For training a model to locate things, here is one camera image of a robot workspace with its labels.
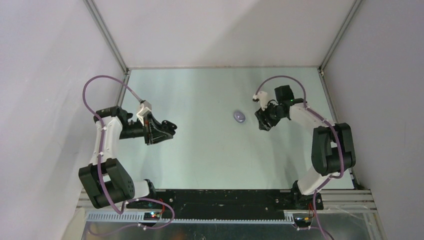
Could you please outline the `purple earbud charging case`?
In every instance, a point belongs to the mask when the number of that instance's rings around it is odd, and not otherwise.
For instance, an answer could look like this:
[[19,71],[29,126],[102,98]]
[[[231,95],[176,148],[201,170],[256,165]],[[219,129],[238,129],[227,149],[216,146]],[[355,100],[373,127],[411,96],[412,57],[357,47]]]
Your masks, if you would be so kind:
[[242,112],[241,112],[241,111],[239,111],[239,110],[234,111],[234,113],[233,113],[233,118],[234,118],[234,120],[235,120],[237,123],[240,123],[240,124],[242,124],[242,123],[244,123],[244,122],[246,121],[246,116],[245,116],[245,114],[244,114],[244,113],[242,113]]

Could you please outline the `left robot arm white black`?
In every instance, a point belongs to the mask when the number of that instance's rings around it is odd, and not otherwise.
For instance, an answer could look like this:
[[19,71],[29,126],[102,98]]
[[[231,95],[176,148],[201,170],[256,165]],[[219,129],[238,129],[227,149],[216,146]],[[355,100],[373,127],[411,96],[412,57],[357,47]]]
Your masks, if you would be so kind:
[[90,164],[79,169],[78,177],[96,209],[135,197],[134,182],[117,158],[120,140],[144,138],[146,145],[154,145],[171,140],[176,134],[176,124],[159,122],[152,113],[144,120],[133,121],[132,116],[120,106],[113,106],[96,111],[93,117],[95,149]]

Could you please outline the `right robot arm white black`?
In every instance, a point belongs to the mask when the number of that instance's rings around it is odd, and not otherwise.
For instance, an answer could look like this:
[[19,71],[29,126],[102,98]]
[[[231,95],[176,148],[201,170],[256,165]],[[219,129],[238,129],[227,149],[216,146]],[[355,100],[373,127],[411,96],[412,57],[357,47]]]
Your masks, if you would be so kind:
[[311,196],[320,191],[331,179],[341,179],[356,164],[352,129],[347,123],[335,123],[313,110],[303,98],[295,98],[289,85],[275,88],[275,99],[265,91],[252,97],[260,108],[254,113],[258,127],[270,131],[282,119],[288,119],[306,129],[311,137],[311,168],[297,180],[291,194],[291,204],[304,209]]

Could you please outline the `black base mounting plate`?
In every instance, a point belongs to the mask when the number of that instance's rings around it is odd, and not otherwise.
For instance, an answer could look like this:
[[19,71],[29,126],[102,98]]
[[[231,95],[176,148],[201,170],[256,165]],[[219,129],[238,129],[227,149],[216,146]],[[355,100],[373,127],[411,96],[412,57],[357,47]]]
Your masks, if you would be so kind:
[[129,209],[164,210],[163,218],[176,220],[259,221],[284,220],[285,211],[323,210],[318,193],[302,195],[298,191],[279,189],[164,189],[156,199],[173,208],[149,201],[129,203]]

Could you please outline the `left controller board with leds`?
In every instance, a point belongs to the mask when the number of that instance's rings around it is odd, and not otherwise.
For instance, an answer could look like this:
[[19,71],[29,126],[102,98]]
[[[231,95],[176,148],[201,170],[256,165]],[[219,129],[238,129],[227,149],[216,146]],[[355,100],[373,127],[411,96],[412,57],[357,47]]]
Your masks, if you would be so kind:
[[143,215],[144,221],[159,221],[162,219],[162,216],[159,212],[145,212]]

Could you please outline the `controller board with leds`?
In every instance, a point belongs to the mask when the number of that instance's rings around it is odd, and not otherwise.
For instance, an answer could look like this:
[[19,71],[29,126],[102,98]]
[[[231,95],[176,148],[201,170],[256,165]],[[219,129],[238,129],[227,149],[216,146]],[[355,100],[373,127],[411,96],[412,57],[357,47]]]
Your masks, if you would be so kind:
[[314,217],[311,217],[311,216],[295,217],[294,224],[299,228],[308,228],[312,225],[313,220],[314,220]]
[[145,212],[143,215],[144,221],[159,221],[162,219],[162,216],[159,212]]

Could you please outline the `right controller board with leds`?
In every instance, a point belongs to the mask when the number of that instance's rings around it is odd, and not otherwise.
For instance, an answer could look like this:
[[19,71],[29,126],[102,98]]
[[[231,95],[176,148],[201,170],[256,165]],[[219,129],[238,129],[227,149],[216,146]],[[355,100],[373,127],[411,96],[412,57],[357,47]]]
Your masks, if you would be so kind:
[[299,228],[308,228],[312,225],[313,220],[314,220],[314,217],[311,217],[311,216],[295,217],[294,224]]

